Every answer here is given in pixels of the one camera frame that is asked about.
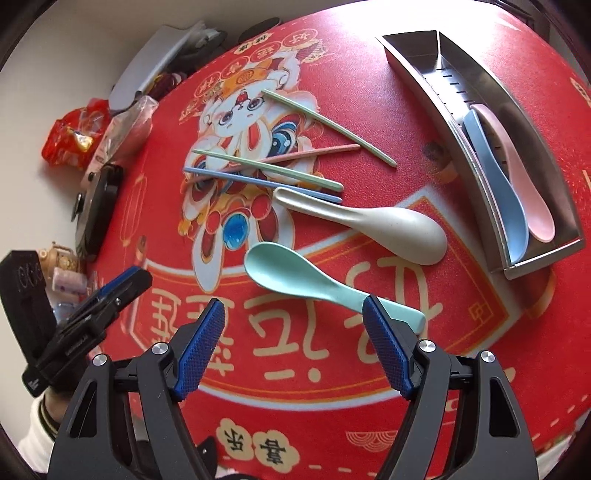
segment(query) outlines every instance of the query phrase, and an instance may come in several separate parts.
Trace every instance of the spoon handle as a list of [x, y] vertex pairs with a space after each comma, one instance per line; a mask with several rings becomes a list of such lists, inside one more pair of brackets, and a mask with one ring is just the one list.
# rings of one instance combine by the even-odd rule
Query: spoon handle
[[[331, 301], [347, 307], [354, 312], [363, 313], [363, 303], [369, 296], [369, 293], [338, 283], [334, 278], [330, 279], [335, 282], [336, 287], [330, 292]], [[425, 315], [419, 310], [380, 297], [379, 301], [391, 318], [408, 323], [414, 333], [419, 334], [425, 327]]]
[[353, 209], [348, 209], [341, 205], [334, 205], [283, 187], [275, 189], [273, 192], [273, 200], [279, 205], [289, 210], [293, 210], [294, 212], [305, 213], [306, 215], [340, 223], [341, 225], [352, 228], [354, 228], [353, 224], [361, 216], [360, 213]]

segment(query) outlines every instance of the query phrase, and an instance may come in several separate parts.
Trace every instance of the blue chopstick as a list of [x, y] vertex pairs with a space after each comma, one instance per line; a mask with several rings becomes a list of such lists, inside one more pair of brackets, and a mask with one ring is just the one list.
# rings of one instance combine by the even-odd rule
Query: blue chopstick
[[295, 192], [300, 192], [300, 193], [304, 193], [306, 195], [310, 195], [311, 197], [315, 197], [317, 199], [326, 200], [327, 202], [332, 202], [332, 203], [342, 203], [343, 202], [343, 200], [340, 197], [337, 197], [335, 195], [329, 195], [328, 193], [317, 192], [315, 190], [303, 189], [301, 187], [294, 187], [292, 185], [286, 185], [284, 183], [277, 183], [276, 181], [254, 179], [252, 177], [245, 177], [244, 175], [236, 175], [233, 173], [226, 173], [224, 171], [208, 170], [206, 168], [185, 167], [185, 168], [183, 168], [183, 171], [186, 173], [194, 173], [197, 175], [199, 175], [199, 174], [208, 175], [210, 177], [215, 177], [217, 179], [241, 181], [242, 183], [251, 183], [253, 185], [258, 185], [259, 187], [266, 187], [268, 189], [276, 189], [277, 187], [284, 187], [286, 189], [294, 190]]

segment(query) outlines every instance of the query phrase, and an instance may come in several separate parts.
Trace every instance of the cartoon eye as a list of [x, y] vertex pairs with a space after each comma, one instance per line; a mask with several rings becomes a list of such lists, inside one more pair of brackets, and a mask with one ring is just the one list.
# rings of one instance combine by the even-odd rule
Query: cartoon eye
[[250, 102], [248, 102], [248, 107], [246, 108], [248, 108], [248, 110], [252, 112], [253, 110], [259, 108], [263, 104], [263, 102], [264, 100], [262, 97], [255, 97]]
[[229, 112], [224, 113], [224, 116], [220, 118], [218, 122], [220, 125], [226, 125], [230, 120], [232, 120], [233, 112], [230, 110]]
[[267, 157], [274, 157], [291, 151], [294, 145], [297, 144], [296, 138], [296, 124], [294, 122], [282, 122], [273, 128], [271, 136], [271, 148]]

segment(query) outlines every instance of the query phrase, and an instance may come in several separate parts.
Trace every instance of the green chopstick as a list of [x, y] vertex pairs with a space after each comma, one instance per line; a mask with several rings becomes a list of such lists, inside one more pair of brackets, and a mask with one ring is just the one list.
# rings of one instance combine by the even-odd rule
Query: green chopstick
[[366, 150], [370, 151], [373, 155], [378, 157], [380, 160], [384, 160], [388, 165], [392, 165], [396, 167], [397, 164], [393, 158], [387, 156], [384, 152], [382, 152], [379, 148], [374, 147], [371, 143], [366, 142], [363, 138], [355, 135], [352, 131], [347, 130], [345, 127], [340, 126], [338, 123], [333, 122], [330, 118], [326, 118], [324, 115], [320, 115], [319, 113], [315, 112], [314, 110], [310, 110], [308, 107], [300, 105], [289, 98], [284, 97], [283, 95], [279, 95], [279, 93], [272, 92], [270, 90], [263, 90], [262, 94], [276, 100], [279, 103], [283, 103], [284, 105], [288, 105], [300, 112], [305, 113], [307, 116], [318, 120], [319, 122], [331, 127], [332, 129], [336, 130], [338, 133], [350, 138], [354, 142], [357, 142]]
[[310, 175], [309, 173], [304, 173], [302, 171], [292, 170], [290, 168], [280, 167], [279, 165], [273, 165], [271, 163], [262, 163], [257, 160], [249, 160], [248, 158], [240, 158], [240, 157], [233, 157], [232, 155], [226, 155], [224, 153], [217, 153], [217, 152], [208, 152], [206, 150], [191, 150], [194, 153], [199, 155], [206, 155], [208, 157], [215, 157], [221, 158], [223, 160], [232, 161], [235, 163], [239, 163], [242, 165], [249, 165], [254, 168], [258, 168], [260, 170], [266, 171], [273, 171], [280, 175], [289, 177], [291, 179], [302, 180], [306, 181], [307, 183], [311, 183], [313, 185], [318, 185], [319, 187], [323, 187], [325, 189], [334, 190], [335, 192], [342, 192], [344, 187], [342, 183], [338, 181], [323, 179], [321, 177], [317, 177], [316, 175]]

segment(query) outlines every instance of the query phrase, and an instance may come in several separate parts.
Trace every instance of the blue spoon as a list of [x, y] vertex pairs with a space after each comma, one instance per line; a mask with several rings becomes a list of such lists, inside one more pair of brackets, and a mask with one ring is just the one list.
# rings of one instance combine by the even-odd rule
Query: blue spoon
[[525, 255], [530, 239], [523, 205], [496, 162], [480, 120], [478, 120], [478, 114], [474, 110], [470, 110], [464, 117], [464, 127], [491, 187], [496, 205], [499, 207], [509, 248], [509, 260], [511, 265], [515, 265]]

